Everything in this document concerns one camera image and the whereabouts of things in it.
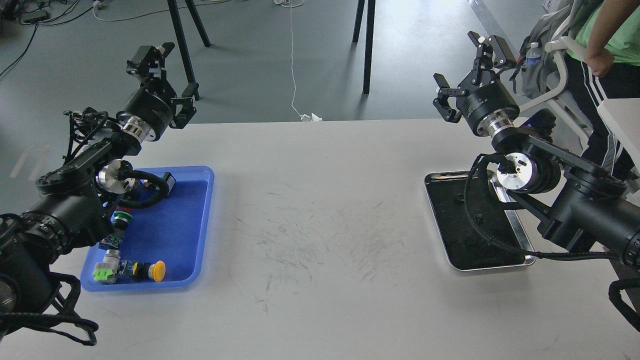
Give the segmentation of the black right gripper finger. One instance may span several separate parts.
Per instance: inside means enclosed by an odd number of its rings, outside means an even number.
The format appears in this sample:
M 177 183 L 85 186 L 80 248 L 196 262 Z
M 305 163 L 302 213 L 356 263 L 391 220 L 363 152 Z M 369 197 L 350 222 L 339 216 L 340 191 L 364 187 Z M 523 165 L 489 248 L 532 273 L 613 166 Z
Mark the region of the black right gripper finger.
M 480 88 L 499 80 L 502 72 L 516 68 L 515 56 L 503 37 L 490 35 L 486 38 L 473 30 L 467 35 L 476 48 L 473 66 L 467 77 L 471 86 Z
M 433 78 L 438 85 L 438 95 L 433 100 L 433 105 L 441 114 L 444 121 L 449 123 L 459 123 L 462 114 L 450 106 L 450 97 L 466 96 L 466 90 L 462 88 L 451 88 L 444 75 L 434 73 Z

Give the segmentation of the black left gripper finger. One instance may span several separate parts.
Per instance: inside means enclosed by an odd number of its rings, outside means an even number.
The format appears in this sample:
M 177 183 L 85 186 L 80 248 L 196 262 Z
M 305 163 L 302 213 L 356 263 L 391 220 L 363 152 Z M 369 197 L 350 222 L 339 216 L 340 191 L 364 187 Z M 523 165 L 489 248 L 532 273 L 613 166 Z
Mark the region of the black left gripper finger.
M 198 88 L 198 83 L 188 83 L 181 96 L 175 96 L 170 99 L 171 105 L 180 106 L 179 112 L 170 121 L 170 128 L 184 129 L 192 120 L 197 112 L 196 107 L 194 107 L 194 99 Z
M 165 42 L 161 46 L 143 45 L 138 48 L 131 60 L 126 62 L 126 73 L 140 82 L 140 89 L 148 89 L 151 84 L 158 83 L 161 89 L 173 90 L 167 80 L 165 60 L 175 48 L 173 42 Z

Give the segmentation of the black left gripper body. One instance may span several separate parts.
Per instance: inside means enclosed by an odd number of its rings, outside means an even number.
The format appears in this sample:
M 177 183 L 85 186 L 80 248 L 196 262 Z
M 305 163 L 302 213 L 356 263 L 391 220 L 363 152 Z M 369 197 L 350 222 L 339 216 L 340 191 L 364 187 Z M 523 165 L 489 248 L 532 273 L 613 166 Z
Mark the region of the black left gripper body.
M 144 88 L 135 92 L 118 112 L 121 130 L 137 141 L 155 142 L 162 137 L 174 118 L 175 109 Z

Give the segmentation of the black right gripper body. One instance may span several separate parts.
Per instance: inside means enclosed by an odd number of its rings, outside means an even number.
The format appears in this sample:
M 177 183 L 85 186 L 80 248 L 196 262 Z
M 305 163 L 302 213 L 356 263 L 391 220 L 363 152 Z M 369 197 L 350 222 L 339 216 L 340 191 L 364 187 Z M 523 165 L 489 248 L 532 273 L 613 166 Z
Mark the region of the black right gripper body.
M 521 113 L 518 104 L 502 82 L 494 81 L 480 88 L 469 90 L 468 95 L 460 96 L 457 109 L 465 118 L 471 132 L 478 137 L 489 136 L 486 118 L 496 112 L 501 116 L 515 120 Z

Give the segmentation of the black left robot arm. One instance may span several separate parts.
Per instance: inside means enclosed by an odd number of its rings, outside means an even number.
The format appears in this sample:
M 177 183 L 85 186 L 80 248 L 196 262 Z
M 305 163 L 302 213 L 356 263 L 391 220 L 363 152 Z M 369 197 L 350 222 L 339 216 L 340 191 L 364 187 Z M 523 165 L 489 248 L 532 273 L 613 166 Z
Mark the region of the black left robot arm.
M 103 240 L 114 244 L 125 219 L 117 208 L 148 208 L 166 198 L 173 178 L 135 170 L 134 157 L 144 141 L 155 142 L 167 128 L 183 129 L 196 114 L 199 85 L 182 95 L 169 84 L 166 57 L 175 47 L 143 45 L 126 63 L 139 88 L 115 117 L 87 107 L 68 111 L 69 147 L 64 163 L 36 181 L 41 199 L 23 214 L 1 215 L 1 335 L 22 328 L 55 333 L 73 324 L 94 346 L 98 324 L 74 308 L 81 291 L 77 277 L 53 272 L 51 264 L 75 248 Z

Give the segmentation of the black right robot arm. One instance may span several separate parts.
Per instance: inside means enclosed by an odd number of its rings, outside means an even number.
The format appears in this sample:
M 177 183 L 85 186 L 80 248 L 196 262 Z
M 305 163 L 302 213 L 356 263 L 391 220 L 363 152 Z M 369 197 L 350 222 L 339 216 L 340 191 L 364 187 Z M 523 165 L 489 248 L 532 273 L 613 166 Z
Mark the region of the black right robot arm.
M 468 33 L 476 53 L 456 87 L 435 73 L 433 105 L 444 121 L 464 118 L 494 153 L 480 153 L 468 171 L 435 172 L 423 184 L 434 221 L 457 271 L 488 271 L 556 261 L 606 259 L 639 271 L 639 207 L 626 185 L 549 141 L 554 114 L 535 127 L 514 125 L 520 109 L 500 81 L 516 65 L 505 39 Z

